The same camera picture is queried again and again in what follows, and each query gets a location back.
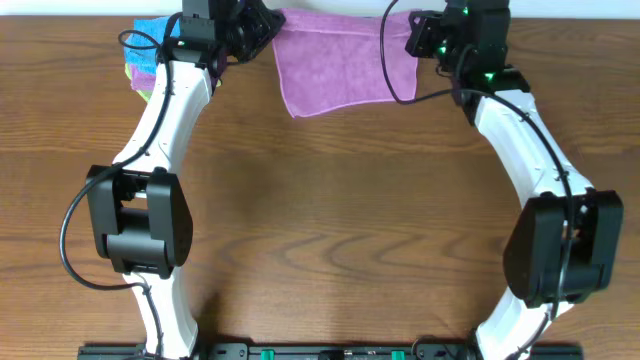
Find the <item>pink microfibre cloth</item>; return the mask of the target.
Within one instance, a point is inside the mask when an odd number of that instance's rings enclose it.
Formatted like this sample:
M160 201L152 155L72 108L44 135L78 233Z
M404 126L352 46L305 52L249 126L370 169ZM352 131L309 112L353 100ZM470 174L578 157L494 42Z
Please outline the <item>pink microfibre cloth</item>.
M280 89L293 118L367 103L411 100L418 59L405 51L409 14L379 17L284 8L286 22L272 41Z

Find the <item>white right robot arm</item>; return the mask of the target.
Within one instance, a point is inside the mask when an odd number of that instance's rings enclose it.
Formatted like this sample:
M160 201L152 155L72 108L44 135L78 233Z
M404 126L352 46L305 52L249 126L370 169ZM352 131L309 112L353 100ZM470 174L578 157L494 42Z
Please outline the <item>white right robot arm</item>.
M432 58L451 95L507 172L521 213L503 252L504 294L456 351L459 359L576 359L539 347L563 314L608 287L624 217L620 196L599 190L563 154L523 74L506 61L504 0L450 1L413 11L406 51Z

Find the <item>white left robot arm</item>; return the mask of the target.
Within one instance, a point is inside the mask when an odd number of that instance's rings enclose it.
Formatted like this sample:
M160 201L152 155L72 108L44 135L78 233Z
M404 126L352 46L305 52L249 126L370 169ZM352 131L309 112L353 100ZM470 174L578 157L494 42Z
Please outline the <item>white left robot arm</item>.
M87 199L98 254L133 291L146 330L141 345L86 345L81 359L190 359L198 325L182 286L193 220L179 173L193 129L231 63L253 60L285 24L261 1L185 1L159 37L124 31L127 49L149 51L155 85L124 149L94 165Z

